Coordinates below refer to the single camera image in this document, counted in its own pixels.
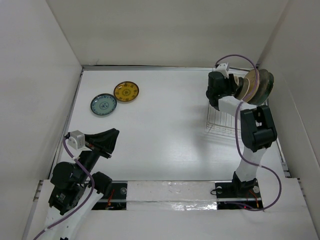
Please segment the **cream plate with dark patch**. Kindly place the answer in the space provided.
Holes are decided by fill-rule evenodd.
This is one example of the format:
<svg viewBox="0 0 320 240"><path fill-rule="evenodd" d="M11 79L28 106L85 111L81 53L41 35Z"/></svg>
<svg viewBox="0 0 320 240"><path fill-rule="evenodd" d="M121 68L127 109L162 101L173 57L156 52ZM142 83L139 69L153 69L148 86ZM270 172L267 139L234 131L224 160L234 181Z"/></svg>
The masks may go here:
<svg viewBox="0 0 320 240"><path fill-rule="evenodd" d="M245 77L243 78L243 85L242 85L241 92L238 95L238 99L243 100L248 94L249 89L250 89L250 81L248 78Z"/></svg>

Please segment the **blue white patterned plate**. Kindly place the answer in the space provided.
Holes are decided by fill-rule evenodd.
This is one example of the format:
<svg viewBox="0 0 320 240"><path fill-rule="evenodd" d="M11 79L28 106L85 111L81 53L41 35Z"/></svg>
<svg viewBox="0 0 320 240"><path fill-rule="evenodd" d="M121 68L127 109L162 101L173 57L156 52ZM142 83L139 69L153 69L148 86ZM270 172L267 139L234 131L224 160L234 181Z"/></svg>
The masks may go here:
<svg viewBox="0 0 320 240"><path fill-rule="evenodd" d="M117 107L117 99L109 93L102 93L95 96L90 103L90 110L97 116L107 116Z"/></svg>

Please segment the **beige bird branch plate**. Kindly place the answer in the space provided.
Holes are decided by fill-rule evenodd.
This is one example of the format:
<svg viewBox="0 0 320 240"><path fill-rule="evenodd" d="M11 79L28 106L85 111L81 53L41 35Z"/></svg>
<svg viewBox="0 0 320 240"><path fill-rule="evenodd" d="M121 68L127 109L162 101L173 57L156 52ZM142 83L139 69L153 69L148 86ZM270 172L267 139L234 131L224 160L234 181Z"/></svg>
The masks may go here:
<svg viewBox="0 0 320 240"><path fill-rule="evenodd" d="M260 85L260 79L256 79L256 71L253 69L249 71L244 78L248 79L249 82L249 87L248 87L248 92L246 93L244 97L245 102L249 102L257 93L259 85Z"/></svg>

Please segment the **yellow patterned small plate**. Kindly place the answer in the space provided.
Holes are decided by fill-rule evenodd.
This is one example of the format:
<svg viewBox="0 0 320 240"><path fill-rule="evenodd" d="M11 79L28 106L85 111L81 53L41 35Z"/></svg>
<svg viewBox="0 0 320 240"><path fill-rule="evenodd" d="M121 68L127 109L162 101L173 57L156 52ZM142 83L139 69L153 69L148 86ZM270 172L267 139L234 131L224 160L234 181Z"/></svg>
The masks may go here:
<svg viewBox="0 0 320 240"><path fill-rule="evenodd" d="M138 85L132 81L123 81L117 84L113 90L113 95L117 101L129 103L134 101L140 93Z"/></svg>

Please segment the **light green floral plate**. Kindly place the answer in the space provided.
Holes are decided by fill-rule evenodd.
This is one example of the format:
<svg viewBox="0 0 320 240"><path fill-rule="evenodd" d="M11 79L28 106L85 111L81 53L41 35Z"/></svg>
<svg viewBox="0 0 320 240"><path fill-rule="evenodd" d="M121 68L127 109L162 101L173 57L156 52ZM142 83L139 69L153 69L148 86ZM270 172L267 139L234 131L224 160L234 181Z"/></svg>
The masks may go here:
<svg viewBox="0 0 320 240"><path fill-rule="evenodd" d="M267 74L267 81L266 81L266 86L265 86L265 90L263 92L263 104L265 104L273 90L273 87L274 87L274 82L275 82L275 79L274 79L274 75L270 72L268 72Z"/></svg>

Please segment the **cream floral small plate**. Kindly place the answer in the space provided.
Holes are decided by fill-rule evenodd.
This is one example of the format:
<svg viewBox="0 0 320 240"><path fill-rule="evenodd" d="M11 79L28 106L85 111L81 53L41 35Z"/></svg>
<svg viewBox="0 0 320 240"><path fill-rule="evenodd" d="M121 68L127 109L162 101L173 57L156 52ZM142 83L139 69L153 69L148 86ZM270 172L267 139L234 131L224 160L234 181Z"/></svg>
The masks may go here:
<svg viewBox="0 0 320 240"><path fill-rule="evenodd" d="M238 76L236 76L236 75L234 75L234 74L231 74L231 76L233 77L234 83L235 83L237 86L239 86L239 78L238 78Z"/></svg>

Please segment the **black glossy small plate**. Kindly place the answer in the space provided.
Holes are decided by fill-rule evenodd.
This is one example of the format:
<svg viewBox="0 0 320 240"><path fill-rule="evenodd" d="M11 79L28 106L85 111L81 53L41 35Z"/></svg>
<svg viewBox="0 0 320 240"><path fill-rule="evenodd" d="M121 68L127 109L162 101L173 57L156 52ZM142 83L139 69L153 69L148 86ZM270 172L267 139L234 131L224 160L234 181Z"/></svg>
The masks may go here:
<svg viewBox="0 0 320 240"><path fill-rule="evenodd" d="M236 91L234 94L234 97L236 99L241 99L240 94L242 92L243 86L244 86L244 79L242 77L238 77L237 78L237 88L236 88Z"/></svg>

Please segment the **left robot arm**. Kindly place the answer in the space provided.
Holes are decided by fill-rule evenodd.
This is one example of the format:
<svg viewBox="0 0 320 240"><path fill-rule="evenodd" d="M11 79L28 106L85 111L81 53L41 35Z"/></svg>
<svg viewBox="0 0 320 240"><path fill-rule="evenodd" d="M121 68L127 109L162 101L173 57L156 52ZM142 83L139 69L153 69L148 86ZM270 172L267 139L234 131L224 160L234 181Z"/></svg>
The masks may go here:
<svg viewBox="0 0 320 240"><path fill-rule="evenodd" d="M109 159L115 149L119 130L112 128L96 134L79 130L62 138L63 148L72 162L61 161L52 171L53 190L43 230L36 240L73 240L95 204L112 192L113 180L92 170L100 157Z"/></svg>

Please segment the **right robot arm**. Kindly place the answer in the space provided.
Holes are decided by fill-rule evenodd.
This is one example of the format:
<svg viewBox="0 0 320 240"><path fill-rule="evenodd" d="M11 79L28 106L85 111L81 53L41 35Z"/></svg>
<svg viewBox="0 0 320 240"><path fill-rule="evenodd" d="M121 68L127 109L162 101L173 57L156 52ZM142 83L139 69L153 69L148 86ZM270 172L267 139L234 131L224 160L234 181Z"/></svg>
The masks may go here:
<svg viewBox="0 0 320 240"><path fill-rule="evenodd" d="M263 155L276 141L278 134L270 108L239 99L239 88L232 73L214 70L208 74L205 94L214 109L235 118L240 163L233 173L231 191L235 196L242 197L254 186Z"/></svg>

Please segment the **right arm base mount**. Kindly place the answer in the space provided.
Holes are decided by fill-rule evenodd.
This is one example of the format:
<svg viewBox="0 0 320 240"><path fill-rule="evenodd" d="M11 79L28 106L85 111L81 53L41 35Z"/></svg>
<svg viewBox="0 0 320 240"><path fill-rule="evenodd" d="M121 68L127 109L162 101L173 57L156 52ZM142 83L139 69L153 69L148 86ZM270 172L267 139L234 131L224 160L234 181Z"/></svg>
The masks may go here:
<svg viewBox="0 0 320 240"><path fill-rule="evenodd" d="M237 189L232 182L215 182L215 194L218 199L224 200L247 200L261 199L260 192L254 192L253 188Z"/></svg>

